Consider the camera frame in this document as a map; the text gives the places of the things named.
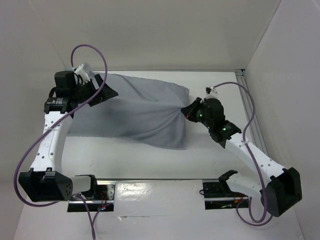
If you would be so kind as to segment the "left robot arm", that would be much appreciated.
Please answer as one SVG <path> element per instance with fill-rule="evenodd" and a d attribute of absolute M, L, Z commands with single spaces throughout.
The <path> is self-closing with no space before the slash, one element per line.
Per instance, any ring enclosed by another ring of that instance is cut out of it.
<path fill-rule="evenodd" d="M 35 159 L 29 170 L 18 176 L 18 183 L 33 205 L 69 201 L 78 192 L 88 200 L 97 197 L 99 187 L 93 183 L 93 175 L 63 175 L 62 155 L 75 112 L 85 105 L 92 107 L 118 96 L 106 79 L 99 74 L 85 78 L 73 70 L 55 73 L 55 87 L 44 103 L 44 128 L 35 142 L 39 146 Z"/>

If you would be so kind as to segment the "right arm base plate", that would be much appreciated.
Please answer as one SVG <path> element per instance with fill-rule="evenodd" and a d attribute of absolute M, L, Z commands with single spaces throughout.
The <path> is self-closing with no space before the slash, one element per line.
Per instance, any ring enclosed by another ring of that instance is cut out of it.
<path fill-rule="evenodd" d="M 203 180 L 199 194 L 204 198 L 206 210 L 228 210 L 249 207 L 249 198 L 239 192 L 224 192 L 217 179 Z"/>

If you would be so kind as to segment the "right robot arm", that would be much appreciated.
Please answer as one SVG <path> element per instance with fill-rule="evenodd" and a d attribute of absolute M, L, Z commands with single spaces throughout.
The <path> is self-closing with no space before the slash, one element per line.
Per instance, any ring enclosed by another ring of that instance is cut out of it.
<path fill-rule="evenodd" d="M 285 168 L 263 153 L 245 138 L 242 131 L 226 119 L 224 107 L 216 98 L 196 98 L 181 109 L 184 117 L 201 123 L 210 137 L 222 148 L 245 163 L 263 183 L 229 170 L 219 177 L 218 190 L 223 196 L 233 192 L 259 199 L 273 217 L 283 213 L 302 200 L 300 173 L 293 167 Z"/>

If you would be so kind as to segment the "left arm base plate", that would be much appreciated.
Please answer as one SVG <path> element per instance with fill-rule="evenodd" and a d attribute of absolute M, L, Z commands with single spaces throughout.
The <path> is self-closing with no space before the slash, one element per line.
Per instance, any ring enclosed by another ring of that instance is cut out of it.
<path fill-rule="evenodd" d="M 75 195 L 70 199 L 67 206 L 68 213 L 86 212 L 85 200 L 91 213 L 113 212 L 116 195 L 116 181 L 98 179 L 93 190 L 80 192 L 80 197 Z"/>

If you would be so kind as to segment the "grey pillowcase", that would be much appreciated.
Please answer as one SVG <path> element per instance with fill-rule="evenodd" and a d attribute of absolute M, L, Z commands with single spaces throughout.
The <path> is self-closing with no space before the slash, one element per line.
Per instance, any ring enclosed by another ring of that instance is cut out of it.
<path fill-rule="evenodd" d="M 106 83 L 118 96 L 76 111 L 69 136 L 127 138 L 157 148 L 184 148 L 187 128 L 181 109 L 190 104 L 188 88 L 110 73 Z"/>

